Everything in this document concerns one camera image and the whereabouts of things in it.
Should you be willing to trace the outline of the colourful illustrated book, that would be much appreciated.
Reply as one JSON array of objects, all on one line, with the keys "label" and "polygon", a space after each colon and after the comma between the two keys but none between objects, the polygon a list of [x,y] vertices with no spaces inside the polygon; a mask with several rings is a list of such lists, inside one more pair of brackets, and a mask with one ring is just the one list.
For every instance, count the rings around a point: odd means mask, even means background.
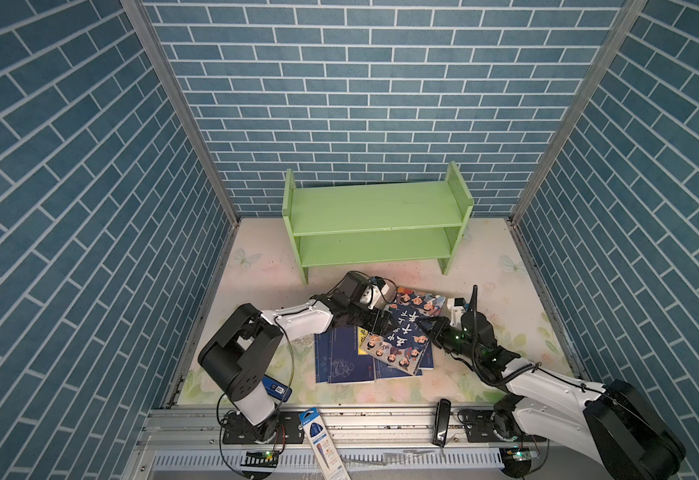
[{"label": "colourful illustrated book", "polygon": [[393,333],[381,337],[359,329],[359,354],[367,354],[401,371],[413,374],[421,358],[431,349],[431,342],[417,327],[415,320],[433,318],[443,313],[445,296],[397,288],[395,302],[389,304],[389,313],[399,322]]}]

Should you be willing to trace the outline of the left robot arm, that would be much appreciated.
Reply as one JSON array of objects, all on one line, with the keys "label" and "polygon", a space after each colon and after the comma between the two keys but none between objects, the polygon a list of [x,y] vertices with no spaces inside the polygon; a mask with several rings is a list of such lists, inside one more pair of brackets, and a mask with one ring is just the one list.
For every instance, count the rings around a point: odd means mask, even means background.
[{"label": "left robot arm", "polygon": [[389,310],[344,293],[315,295],[305,304],[281,310],[261,311],[245,303],[203,346],[197,362],[251,426],[267,429],[278,406],[266,392],[263,377],[279,346],[345,326],[387,336],[399,322]]}]

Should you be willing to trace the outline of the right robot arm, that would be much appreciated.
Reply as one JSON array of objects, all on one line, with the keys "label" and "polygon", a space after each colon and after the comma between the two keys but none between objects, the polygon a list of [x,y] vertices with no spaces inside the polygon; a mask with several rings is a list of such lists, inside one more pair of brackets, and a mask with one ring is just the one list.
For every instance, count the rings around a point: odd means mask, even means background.
[{"label": "right robot arm", "polygon": [[463,314],[459,328],[446,317],[417,324],[431,344],[503,391],[493,406],[500,438],[543,437],[595,460],[615,479],[669,479],[681,469],[683,442],[635,386],[551,372],[499,345],[481,312]]}]

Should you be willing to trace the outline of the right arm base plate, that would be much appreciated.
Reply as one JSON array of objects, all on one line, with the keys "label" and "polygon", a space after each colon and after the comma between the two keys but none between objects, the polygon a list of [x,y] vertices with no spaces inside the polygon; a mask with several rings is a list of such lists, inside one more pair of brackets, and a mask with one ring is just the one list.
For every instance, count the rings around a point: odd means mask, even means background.
[{"label": "right arm base plate", "polygon": [[463,426],[469,443],[545,441],[544,437],[521,432],[517,422],[507,412],[463,408],[457,411],[457,420]]}]

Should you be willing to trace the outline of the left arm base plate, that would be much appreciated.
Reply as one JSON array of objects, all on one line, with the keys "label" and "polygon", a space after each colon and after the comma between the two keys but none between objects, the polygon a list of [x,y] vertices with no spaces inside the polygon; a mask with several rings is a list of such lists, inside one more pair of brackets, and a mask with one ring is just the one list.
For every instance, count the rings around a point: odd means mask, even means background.
[{"label": "left arm base plate", "polygon": [[241,413],[229,411],[221,418],[222,443],[225,445],[253,445],[282,443],[301,444],[304,433],[298,414],[281,411],[260,425],[251,424]]}]

